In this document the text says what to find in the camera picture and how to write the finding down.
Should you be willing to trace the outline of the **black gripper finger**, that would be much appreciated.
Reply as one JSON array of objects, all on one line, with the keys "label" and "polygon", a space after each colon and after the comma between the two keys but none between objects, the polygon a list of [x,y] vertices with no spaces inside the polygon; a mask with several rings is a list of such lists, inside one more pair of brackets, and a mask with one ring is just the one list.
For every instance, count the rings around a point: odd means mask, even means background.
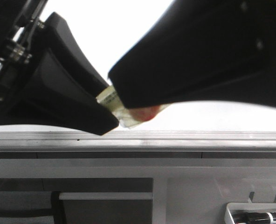
[{"label": "black gripper finger", "polygon": [[276,107],[276,0],[176,0],[108,75],[127,108]]}]

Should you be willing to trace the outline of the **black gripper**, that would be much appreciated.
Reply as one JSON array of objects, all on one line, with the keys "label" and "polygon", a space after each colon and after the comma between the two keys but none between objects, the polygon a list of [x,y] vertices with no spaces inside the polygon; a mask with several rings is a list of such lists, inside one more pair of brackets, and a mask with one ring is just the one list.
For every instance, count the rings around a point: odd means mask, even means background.
[{"label": "black gripper", "polygon": [[108,85],[67,22],[52,13],[34,38],[46,3],[0,0],[0,125],[59,126],[103,135],[118,126],[96,99]]}]

